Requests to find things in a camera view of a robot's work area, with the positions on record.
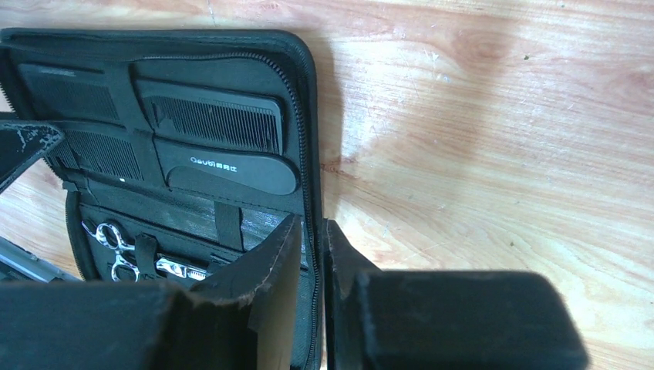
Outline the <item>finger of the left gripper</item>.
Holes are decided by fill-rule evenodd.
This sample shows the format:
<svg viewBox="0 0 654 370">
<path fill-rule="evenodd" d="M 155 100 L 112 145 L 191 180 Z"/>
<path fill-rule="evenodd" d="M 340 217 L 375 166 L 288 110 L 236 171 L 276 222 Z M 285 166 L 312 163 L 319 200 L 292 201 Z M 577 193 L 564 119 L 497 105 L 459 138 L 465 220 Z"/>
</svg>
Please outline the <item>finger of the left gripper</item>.
<svg viewBox="0 0 654 370">
<path fill-rule="evenodd" d="M 1 192 L 64 140 L 50 122 L 1 120 Z"/>
</svg>

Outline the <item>black zippered tool case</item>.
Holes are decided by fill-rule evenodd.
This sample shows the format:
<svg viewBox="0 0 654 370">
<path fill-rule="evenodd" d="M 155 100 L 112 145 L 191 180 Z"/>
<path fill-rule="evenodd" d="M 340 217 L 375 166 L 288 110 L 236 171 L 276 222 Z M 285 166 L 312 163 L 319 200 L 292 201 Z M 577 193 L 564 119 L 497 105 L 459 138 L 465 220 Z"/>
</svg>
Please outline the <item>black zippered tool case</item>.
<svg viewBox="0 0 654 370">
<path fill-rule="evenodd" d="M 22 121 L 64 138 L 72 253 L 88 281 L 191 285 L 253 251 L 288 215 L 302 229 L 290 366 L 322 360 L 318 89 L 282 30 L 1 32 L 1 88 Z"/>
</svg>

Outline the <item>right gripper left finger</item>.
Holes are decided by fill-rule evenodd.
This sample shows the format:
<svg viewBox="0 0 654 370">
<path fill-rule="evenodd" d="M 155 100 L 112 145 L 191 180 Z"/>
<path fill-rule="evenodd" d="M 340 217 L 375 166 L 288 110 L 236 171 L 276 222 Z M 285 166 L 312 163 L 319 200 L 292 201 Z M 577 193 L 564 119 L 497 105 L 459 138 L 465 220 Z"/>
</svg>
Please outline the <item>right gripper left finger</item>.
<svg viewBox="0 0 654 370">
<path fill-rule="evenodd" d="M 288 369 L 302 228 L 186 289 L 141 283 L 1 286 L 3 369 Z"/>
</svg>

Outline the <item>black handled comb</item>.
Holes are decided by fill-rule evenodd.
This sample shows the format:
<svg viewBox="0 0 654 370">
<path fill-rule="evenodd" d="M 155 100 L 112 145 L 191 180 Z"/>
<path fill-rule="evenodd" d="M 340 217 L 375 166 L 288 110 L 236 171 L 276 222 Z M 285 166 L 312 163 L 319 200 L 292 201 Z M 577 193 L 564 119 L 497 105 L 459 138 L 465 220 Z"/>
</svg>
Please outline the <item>black handled comb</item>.
<svg viewBox="0 0 654 370">
<path fill-rule="evenodd" d="M 277 156 L 210 149 L 164 139 L 155 139 L 154 145 L 166 177 L 177 168 L 190 168 L 279 196 L 293 193 L 298 185 L 294 168 Z M 50 160 L 69 170 L 144 179 L 135 149 L 129 141 L 116 136 L 67 130 L 65 139 L 50 153 Z"/>
</svg>

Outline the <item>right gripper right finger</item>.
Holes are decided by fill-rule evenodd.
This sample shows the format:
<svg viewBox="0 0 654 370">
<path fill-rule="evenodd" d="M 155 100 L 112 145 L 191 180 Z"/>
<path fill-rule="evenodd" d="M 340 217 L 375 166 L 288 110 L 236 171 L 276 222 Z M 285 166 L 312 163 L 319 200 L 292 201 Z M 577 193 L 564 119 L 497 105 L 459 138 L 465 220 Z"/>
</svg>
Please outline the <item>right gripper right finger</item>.
<svg viewBox="0 0 654 370">
<path fill-rule="evenodd" d="M 551 282 L 527 271 L 383 270 L 323 224 L 330 369 L 585 369 Z"/>
</svg>

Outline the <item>black straight comb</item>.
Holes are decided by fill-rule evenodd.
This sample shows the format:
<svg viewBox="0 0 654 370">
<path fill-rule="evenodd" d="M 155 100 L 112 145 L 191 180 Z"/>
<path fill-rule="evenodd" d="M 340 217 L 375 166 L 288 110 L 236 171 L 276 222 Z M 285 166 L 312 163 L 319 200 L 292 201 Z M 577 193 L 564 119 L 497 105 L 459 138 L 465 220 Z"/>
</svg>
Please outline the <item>black straight comb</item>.
<svg viewBox="0 0 654 370">
<path fill-rule="evenodd" d="M 39 113 L 120 123 L 103 73 L 36 63 L 21 63 L 18 70 Z M 275 97 L 155 79 L 134 85 L 145 120 L 159 136 L 258 153 L 283 150 L 282 104 Z"/>
</svg>

